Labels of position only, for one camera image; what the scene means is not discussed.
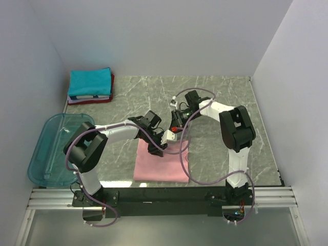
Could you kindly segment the pink t shirt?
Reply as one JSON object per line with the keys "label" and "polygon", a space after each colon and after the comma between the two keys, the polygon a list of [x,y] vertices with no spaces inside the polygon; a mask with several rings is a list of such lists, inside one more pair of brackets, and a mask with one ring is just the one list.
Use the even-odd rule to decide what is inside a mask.
{"label": "pink t shirt", "polygon": [[182,169],[179,155],[152,155],[148,152],[148,144],[142,139],[137,146],[133,179],[146,182],[189,182]]}

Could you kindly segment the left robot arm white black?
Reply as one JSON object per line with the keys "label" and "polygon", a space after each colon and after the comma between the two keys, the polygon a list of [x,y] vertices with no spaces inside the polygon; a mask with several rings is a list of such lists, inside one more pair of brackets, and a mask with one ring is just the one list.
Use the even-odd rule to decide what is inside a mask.
{"label": "left robot arm white black", "polygon": [[96,166],[106,144],[121,140],[142,139],[148,144],[148,152],[162,157],[167,148],[162,143],[164,131],[156,132],[161,118],[153,111],[145,116],[130,117],[120,123],[106,126],[94,126],[83,123],[67,142],[64,153],[66,163],[71,163],[72,171],[77,172],[80,185],[86,190],[84,200],[91,206],[102,201],[103,187],[97,176]]}

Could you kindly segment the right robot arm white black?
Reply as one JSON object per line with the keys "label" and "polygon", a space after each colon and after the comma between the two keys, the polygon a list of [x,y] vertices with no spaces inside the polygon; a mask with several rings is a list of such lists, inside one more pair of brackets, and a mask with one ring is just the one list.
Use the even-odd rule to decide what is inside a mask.
{"label": "right robot arm white black", "polygon": [[256,133],[244,106],[227,106],[215,100],[214,97],[200,97],[196,90],[185,95],[186,109],[180,109],[176,96],[172,97],[170,130],[182,132],[190,121],[207,116],[220,123],[221,136],[224,145],[229,150],[229,173],[225,181],[225,194],[222,200],[237,204],[252,195],[249,190],[247,170],[248,156],[256,138]]}

